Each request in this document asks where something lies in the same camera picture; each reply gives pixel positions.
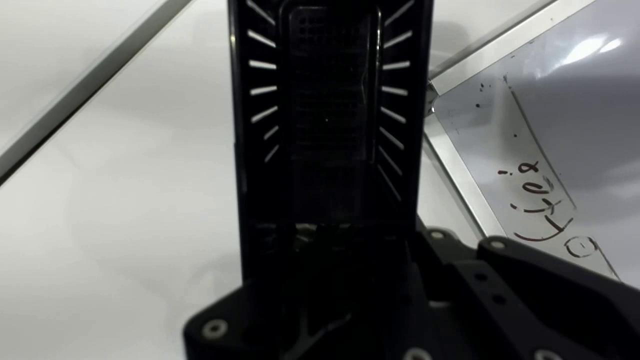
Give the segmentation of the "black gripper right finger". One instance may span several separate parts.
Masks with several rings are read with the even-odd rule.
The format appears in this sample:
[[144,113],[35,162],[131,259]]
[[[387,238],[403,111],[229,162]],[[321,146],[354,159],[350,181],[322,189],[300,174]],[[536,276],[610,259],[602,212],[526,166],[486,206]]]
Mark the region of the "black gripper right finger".
[[640,291],[489,236],[469,247],[418,224],[411,240],[435,360],[640,360]]

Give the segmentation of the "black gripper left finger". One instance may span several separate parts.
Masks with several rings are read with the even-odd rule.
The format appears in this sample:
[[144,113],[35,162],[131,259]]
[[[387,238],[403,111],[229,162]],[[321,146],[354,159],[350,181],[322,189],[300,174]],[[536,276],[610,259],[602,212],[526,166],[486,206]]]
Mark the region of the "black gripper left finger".
[[186,360],[387,360],[387,338],[412,304],[403,280],[249,282],[194,315]]

